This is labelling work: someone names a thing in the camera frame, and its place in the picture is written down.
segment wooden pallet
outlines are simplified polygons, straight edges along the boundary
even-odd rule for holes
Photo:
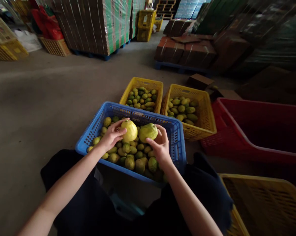
[[[155,69],[160,70],[161,66],[177,68],[179,74],[184,74],[187,70],[189,70],[189,71],[200,72],[200,73],[204,74],[207,78],[211,78],[213,75],[216,75],[214,72],[207,70],[207,69],[187,67],[187,66],[182,66],[182,65],[170,63],[170,62],[155,61]]]
[[[171,11],[174,5],[170,4],[157,4],[157,12],[158,11]]]
[[[164,19],[164,20],[172,20],[173,15],[174,14],[172,14],[172,13],[157,13],[156,17],[157,18],[162,17],[162,19]]]
[[[177,0],[159,0],[158,4],[170,4],[174,5],[177,2]]]
[[[130,42],[131,42],[131,40],[127,41],[127,43],[123,44],[120,48],[124,48],[125,45],[130,44]],[[72,49],[72,51],[77,56],[84,55],[84,56],[87,56],[89,58],[102,57],[105,61],[108,61],[108,60],[110,60],[112,54],[117,54],[118,53],[119,49],[116,49],[116,51],[114,51],[111,55],[102,55],[102,54],[98,54],[98,53],[79,51],[79,50],[75,50],[75,49]]]

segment white bag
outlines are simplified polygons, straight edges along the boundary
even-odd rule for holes
[[[35,34],[30,33],[27,30],[15,30],[14,33],[27,52],[33,52],[42,48],[42,45]]]

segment yellow basket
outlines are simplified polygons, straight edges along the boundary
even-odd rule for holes
[[[198,121],[196,126],[182,122],[184,130],[184,139],[197,141],[217,133],[215,118],[211,107],[209,94],[205,91],[188,88],[185,86],[171,84],[162,103],[162,115],[168,115],[169,99],[173,97],[185,97],[191,100],[197,100],[199,106],[196,108]]]
[[[0,18],[0,44],[16,40],[16,35],[11,31],[7,24]]]
[[[40,40],[42,41],[49,54],[57,56],[68,56],[71,54],[64,39],[53,40],[40,37]]]
[[[18,61],[29,54],[17,39],[0,44],[0,61]]]
[[[139,87],[145,87],[148,89],[157,90],[157,100],[155,101],[154,113],[160,114],[161,103],[162,103],[162,93],[163,93],[163,83],[160,81],[133,77],[129,82],[129,84],[127,85],[119,103],[121,105],[125,105],[127,102],[129,92],[132,91],[133,88],[139,88]]]
[[[138,42],[149,42],[151,34],[152,34],[152,28],[151,29],[138,28],[137,41]]]
[[[229,235],[296,235],[296,187],[282,179],[220,174],[241,228]]]
[[[162,22],[163,22],[163,19],[161,19],[161,20],[155,20],[155,23],[154,24],[157,26],[157,29],[156,29],[157,32],[160,31],[161,26],[162,26]]]
[[[152,29],[156,18],[156,10],[141,10],[138,18],[138,28]]]

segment plastic crate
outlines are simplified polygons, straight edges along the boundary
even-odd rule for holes
[[[121,105],[125,105],[127,102],[127,98],[129,96],[129,92],[132,91],[132,89],[136,87],[145,87],[148,89],[155,89],[157,90],[157,100],[155,101],[155,110],[154,113],[160,114],[160,109],[161,109],[161,103],[162,103],[162,93],[163,93],[163,83],[160,81],[156,80],[149,80],[149,79],[144,79],[144,78],[139,78],[139,77],[133,77],[129,84],[127,85],[123,96],[119,103]]]
[[[149,42],[152,34],[152,28],[151,29],[142,29],[138,28],[137,31],[137,41],[138,42]]]
[[[156,29],[157,32],[160,31],[161,26],[162,26],[162,22],[163,22],[163,19],[161,19],[161,20],[155,20],[155,23],[154,24],[157,26],[157,29]]]
[[[29,54],[17,39],[0,44],[0,61],[18,61]]]
[[[218,98],[212,107],[218,132],[201,140],[208,155],[296,164],[296,106]]]
[[[57,56],[68,56],[71,54],[64,39],[53,40],[41,37],[40,40],[42,41],[49,54]]]
[[[134,121],[136,125],[145,125],[148,123],[162,125],[167,130],[169,139],[169,152],[173,163],[181,174],[184,173],[184,168],[186,165],[186,153],[182,123],[177,119],[165,117],[153,112],[138,110],[136,108],[123,106],[113,102],[105,102],[102,104],[101,108],[96,113],[89,126],[86,128],[83,135],[78,140],[76,144],[76,151],[79,154],[87,154],[87,148],[89,147],[89,144],[92,143],[92,140],[95,137],[98,137],[100,135],[101,128],[103,126],[103,120],[108,116],[118,116],[120,118],[129,117],[130,120]],[[163,184],[161,183],[157,183],[143,175],[140,175],[134,171],[128,170],[104,159],[100,159],[99,162],[125,174],[128,174],[136,179],[151,183],[158,187],[163,186]]]
[[[199,106],[196,108],[198,121],[196,126],[183,122],[184,138],[189,141],[196,141],[213,135],[217,132],[214,114],[211,108],[209,94],[205,91],[188,88],[185,86],[171,84],[162,102],[162,115],[168,115],[169,99],[173,97],[185,97],[197,100]]]
[[[0,43],[7,43],[12,40],[16,40],[17,37],[6,25],[6,23],[0,18]]]
[[[296,187],[282,179],[220,174],[245,236],[296,235]]]
[[[138,28],[152,29],[156,18],[156,10],[147,9],[139,11]]]

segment warehouse floor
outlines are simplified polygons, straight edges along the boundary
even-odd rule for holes
[[[39,50],[17,62],[0,61],[0,235],[13,235],[43,199],[40,169],[59,150],[75,143],[104,101],[119,102],[134,76],[184,85],[190,74],[155,70],[154,53],[162,31],[150,42],[132,42],[108,62]],[[237,83],[215,78],[220,88]],[[186,143],[189,162],[198,142]],[[218,172],[263,174],[253,164],[209,157]],[[106,189],[114,186],[144,206],[160,190],[130,176],[99,166]],[[52,229],[50,235],[56,235]]]

